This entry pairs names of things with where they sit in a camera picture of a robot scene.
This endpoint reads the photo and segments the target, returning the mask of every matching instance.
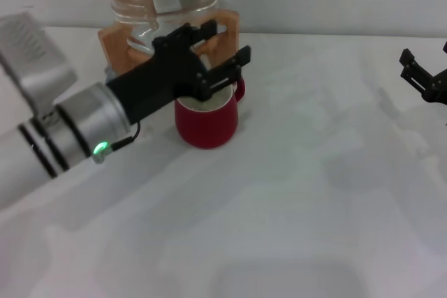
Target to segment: orange wooden holder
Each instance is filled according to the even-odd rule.
[[[232,10],[213,10],[191,20],[191,24],[200,26],[211,19],[224,25],[226,31],[203,43],[195,52],[198,56],[207,55],[211,67],[214,68],[239,50],[239,14]],[[149,55],[129,46],[127,40],[131,38],[131,32],[130,26],[119,23],[98,32],[107,62],[118,75],[123,75],[150,59]]]

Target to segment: black cable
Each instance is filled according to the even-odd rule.
[[[137,131],[135,133],[134,136],[131,137],[126,137],[125,139],[112,143],[112,145],[110,146],[112,148],[113,151],[118,151],[126,146],[129,146],[131,143],[133,143],[137,137],[139,136],[141,131],[141,125],[140,122],[137,123]]]

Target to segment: black robotic claw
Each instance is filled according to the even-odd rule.
[[[242,76],[242,67],[251,60],[246,46],[220,66],[208,70],[191,47],[217,35],[217,22],[210,20],[200,28],[185,24],[167,36],[154,39],[155,54],[147,62],[107,83],[121,102],[131,124],[169,104],[190,96],[211,99],[219,90]]]
[[[447,105],[447,70],[436,76],[430,75],[415,61],[415,57],[408,49],[403,51],[400,63],[404,67],[400,77],[418,90],[425,101]]]

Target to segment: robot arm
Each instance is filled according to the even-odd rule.
[[[241,78],[250,47],[207,70],[191,47],[217,34],[217,23],[185,24],[154,40],[154,56],[107,84],[53,105],[75,81],[63,54],[27,14],[0,19],[0,63],[34,117],[0,136],[0,207],[20,199],[83,160],[133,141],[130,126],[181,96],[201,101]]]

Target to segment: mug handle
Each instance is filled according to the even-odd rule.
[[[237,81],[237,89],[235,91],[236,101],[239,103],[242,98],[245,96],[245,81],[244,78],[241,78]]]

